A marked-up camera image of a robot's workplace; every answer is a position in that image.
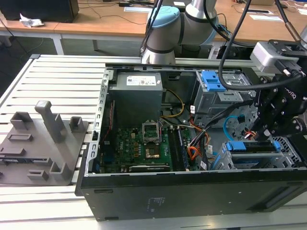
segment black computer case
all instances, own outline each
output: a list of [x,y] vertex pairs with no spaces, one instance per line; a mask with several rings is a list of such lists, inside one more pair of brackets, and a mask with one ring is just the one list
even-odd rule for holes
[[0,9],[7,20],[27,18],[71,23],[79,11],[78,0],[1,0]]

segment blue plastic clip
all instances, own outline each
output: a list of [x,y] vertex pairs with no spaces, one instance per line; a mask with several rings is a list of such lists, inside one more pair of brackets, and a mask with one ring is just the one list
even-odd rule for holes
[[226,143],[226,147],[228,151],[231,150],[246,150],[246,147],[244,145],[243,141],[239,141],[239,140],[233,140],[233,141],[229,141]]
[[273,141],[273,145],[275,146],[276,148],[276,151],[280,152],[280,150],[282,149],[282,147],[280,146],[279,142],[274,140]]
[[203,70],[201,72],[202,80],[207,85],[209,92],[224,92],[225,87],[220,83],[220,80],[214,71]]

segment wooden desk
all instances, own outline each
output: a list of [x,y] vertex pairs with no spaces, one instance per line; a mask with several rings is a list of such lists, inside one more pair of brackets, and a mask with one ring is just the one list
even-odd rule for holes
[[88,4],[79,4],[79,14],[74,22],[59,23],[54,30],[55,33],[144,37],[147,13],[125,12],[123,7],[119,7],[115,3],[111,5],[90,4],[91,8],[88,6]]
[[[227,27],[228,30],[233,32],[241,17],[242,8],[245,7],[245,4],[236,4],[231,0],[218,0],[216,3],[216,11],[217,13],[224,13],[227,19]],[[274,13],[274,15],[280,16],[277,6],[257,6],[257,5],[250,5],[250,9],[257,9],[257,10],[269,10]],[[295,29],[300,33],[303,28],[307,24],[307,15],[301,15],[299,12],[290,12],[288,9],[284,9],[285,14],[287,15],[289,21],[293,24]],[[220,23],[224,24],[224,17],[219,15]],[[241,28],[236,35],[236,40],[239,42],[249,42],[255,43],[258,41],[268,41],[270,39],[278,39],[278,40],[288,40],[293,41],[290,33],[286,29],[283,22],[272,22],[272,21],[260,21],[254,20],[250,17],[248,13],[241,25]],[[225,41],[221,36],[217,35],[215,37],[215,41]]]
[[[52,38],[59,55],[64,54],[62,39],[65,38],[93,40],[94,50],[97,50],[97,40],[141,41],[144,37],[147,13],[124,12],[123,7],[114,5],[116,1],[110,4],[97,4],[97,1],[89,0],[90,3],[93,3],[90,4],[91,8],[87,4],[87,0],[79,0],[79,2],[81,3],[79,4],[80,10],[74,23],[44,22],[45,26],[34,28],[24,27],[19,21],[4,20],[4,23],[15,36]],[[242,15],[236,9],[242,12],[242,8],[245,7],[245,4],[237,4],[233,7],[232,5],[234,5],[234,2],[231,0],[218,0],[215,6],[218,13],[226,15],[227,26],[230,31],[234,31]],[[274,15],[278,15],[281,18],[275,5],[251,5],[250,8],[270,10]],[[285,13],[300,33],[306,25],[307,16],[301,15],[299,12],[290,12],[288,9],[285,9]],[[219,20],[224,24],[222,15],[219,16]],[[0,35],[10,35],[3,25],[0,25]],[[270,39],[293,40],[283,22],[257,21],[253,20],[249,14],[245,17],[236,36],[237,41],[252,44],[257,41],[268,41]],[[214,58],[213,54],[216,53],[223,42],[224,39],[219,35],[215,37],[210,58]]]

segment slotted metal platform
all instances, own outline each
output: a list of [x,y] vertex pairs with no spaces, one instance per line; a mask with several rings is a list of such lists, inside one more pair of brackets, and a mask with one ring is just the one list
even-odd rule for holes
[[[16,111],[40,118],[34,110],[39,100],[49,100],[52,112],[62,119],[81,116],[90,122],[70,186],[28,187],[0,184],[0,229],[307,229],[307,193],[272,213],[219,215],[189,218],[140,219],[96,222],[84,197],[74,195],[85,144],[90,139],[100,84],[106,63],[138,64],[137,57],[91,57],[41,55],[30,59],[0,99],[0,143],[10,131]],[[178,59],[180,64],[218,66],[219,62]],[[228,61],[226,66],[253,67],[250,61]]]

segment connector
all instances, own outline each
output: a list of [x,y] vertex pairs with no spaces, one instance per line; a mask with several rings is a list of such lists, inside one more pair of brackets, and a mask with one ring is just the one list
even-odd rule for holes
[[119,5],[120,7],[128,7],[128,6],[130,6],[130,3],[129,3],[129,2],[125,2],[125,1],[120,1],[120,2],[118,3],[118,5]]

